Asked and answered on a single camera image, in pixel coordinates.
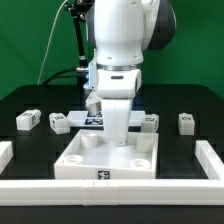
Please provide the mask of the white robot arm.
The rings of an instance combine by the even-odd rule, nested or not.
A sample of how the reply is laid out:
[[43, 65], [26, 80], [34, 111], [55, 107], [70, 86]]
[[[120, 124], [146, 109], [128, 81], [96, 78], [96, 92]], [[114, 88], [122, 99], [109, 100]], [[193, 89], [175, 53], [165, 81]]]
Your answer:
[[86, 20], [94, 46], [86, 107], [102, 114], [106, 138], [123, 145], [141, 86], [143, 52], [170, 43], [176, 32], [175, 13], [170, 0], [95, 0]]

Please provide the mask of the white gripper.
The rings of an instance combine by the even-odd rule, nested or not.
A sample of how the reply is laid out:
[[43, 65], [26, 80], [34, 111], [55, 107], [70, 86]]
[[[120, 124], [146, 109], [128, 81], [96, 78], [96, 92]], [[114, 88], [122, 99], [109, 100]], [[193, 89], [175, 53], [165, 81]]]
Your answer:
[[127, 140], [133, 99], [141, 86], [141, 71], [97, 71], [97, 87], [86, 99], [92, 115], [102, 112], [104, 134], [123, 146]]

